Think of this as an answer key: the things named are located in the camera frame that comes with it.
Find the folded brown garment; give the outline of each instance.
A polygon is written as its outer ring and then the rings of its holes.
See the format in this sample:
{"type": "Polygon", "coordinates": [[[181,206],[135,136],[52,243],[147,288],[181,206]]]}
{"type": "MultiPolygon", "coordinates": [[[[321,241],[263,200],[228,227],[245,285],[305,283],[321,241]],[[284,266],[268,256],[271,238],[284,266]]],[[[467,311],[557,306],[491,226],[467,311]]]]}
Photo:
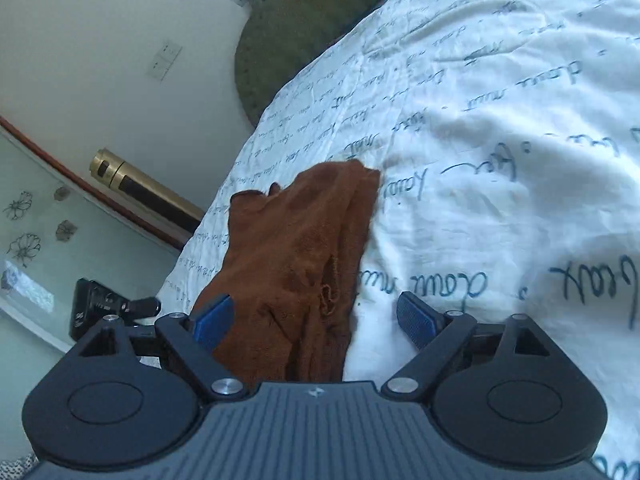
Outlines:
{"type": "Polygon", "coordinates": [[[197,310],[234,300],[234,324],[214,357],[246,384],[342,380],[349,316],[380,172],[325,162],[269,195],[231,197],[229,247],[197,310]]]}

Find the black electronic device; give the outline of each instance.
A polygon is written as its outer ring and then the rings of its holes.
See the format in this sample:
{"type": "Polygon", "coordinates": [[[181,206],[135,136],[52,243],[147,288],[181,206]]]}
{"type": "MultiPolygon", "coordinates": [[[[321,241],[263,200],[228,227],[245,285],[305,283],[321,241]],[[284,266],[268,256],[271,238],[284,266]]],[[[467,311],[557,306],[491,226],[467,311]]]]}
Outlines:
{"type": "Polygon", "coordinates": [[[210,355],[232,301],[154,326],[109,316],[28,395],[44,479],[597,480],[604,401],[529,317],[484,325],[411,293],[417,356],[370,382],[248,389],[210,355]],[[138,362],[157,356],[162,368],[138,362]]]}
{"type": "Polygon", "coordinates": [[[74,291],[69,335],[78,341],[104,316],[119,316],[124,323],[132,325],[136,319],[159,313],[160,301],[156,298],[130,301],[99,282],[81,278],[74,291]]]}

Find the electrical socket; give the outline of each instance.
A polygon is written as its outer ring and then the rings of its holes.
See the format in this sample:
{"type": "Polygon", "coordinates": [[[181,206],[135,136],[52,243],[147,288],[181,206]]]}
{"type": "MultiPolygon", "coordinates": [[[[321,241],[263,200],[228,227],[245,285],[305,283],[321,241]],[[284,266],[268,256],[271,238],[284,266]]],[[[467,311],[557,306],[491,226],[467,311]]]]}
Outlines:
{"type": "Polygon", "coordinates": [[[151,76],[153,79],[158,79],[158,81],[162,81],[164,76],[166,75],[169,67],[171,66],[171,62],[163,59],[160,54],[156,54],[154,58],[151,60],[151,64],[149,65],[146,74],[151,76]]]}
{"type": "Polygon", "coordinates": [[[181,50],[182,47],[180,45],[174,43],[171,40],[167,40],[164,42],[162,48],[158,52],[158,56],[160,56],[162,59],[167,60],[169,63],[173,63],[175,61],[175,58],[178,57],[178,54],[180,54],[181,50]]]}

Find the red-brown edge trim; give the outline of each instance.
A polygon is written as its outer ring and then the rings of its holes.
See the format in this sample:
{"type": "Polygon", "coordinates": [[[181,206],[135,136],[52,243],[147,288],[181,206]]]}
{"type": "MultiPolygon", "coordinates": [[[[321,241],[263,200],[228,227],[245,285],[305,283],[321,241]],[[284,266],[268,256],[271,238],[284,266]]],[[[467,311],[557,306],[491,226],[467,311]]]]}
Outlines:
{"type": "Polygon", "coordinates": [[[68,167],[62,164],[60,161],[55,159],[53,156],[49,155],[49,153],[45,152],[40,146],[38,146],[35,142],[33,142],[29,137],[27,137],[24,133],[22,133],[18,128],[13,126],[9,121],[7,121],[2,115],[0,115],[0,126],[2,126],[9,134],[20,142],[25,148],[31,151],[34,155],[39,157],[41,160],[49,164],[54,170],[63,176],[67,177],[71,182],[76,184],[80,189],[84,192],[87,192],[91,196],[93,196],[96,200],[103,203],[105,206],[110,207],[116,213],[121,216],[124,216],[130,222],[133,222],[138,227],[144,229],[149,234],[152,234],[156,238],[159,238],[163,242],[175,247],[176,249],[182,250],[184,248],[184,244],[180,241],[173,238],[171,235],[165,233],[164,231],[158,229],[157,227],[149,224],[144,221],[135,213],[132,213],[124,206],[118,204],[114,199],[109,198],[104,193],[101,193],[94,186],[91,186],[87,181],[77,176],[73,171],[71,171],[68,167]]]}

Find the printed sheet with handwriting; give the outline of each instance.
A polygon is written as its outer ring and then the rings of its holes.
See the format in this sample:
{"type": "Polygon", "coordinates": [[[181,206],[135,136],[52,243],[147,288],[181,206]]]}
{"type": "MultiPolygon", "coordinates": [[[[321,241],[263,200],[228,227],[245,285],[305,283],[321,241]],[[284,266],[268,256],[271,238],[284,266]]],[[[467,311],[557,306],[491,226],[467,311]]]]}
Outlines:
{"type": "Polygon", "coordinates": [[[276,95],[159,297],[222,265],[229,199],[324,160],[382,171],[345,380],[413,355],[403,290],[526,312],[603,393],[596,458],[640,474],[640,0],[389,0],[276,95]]]}

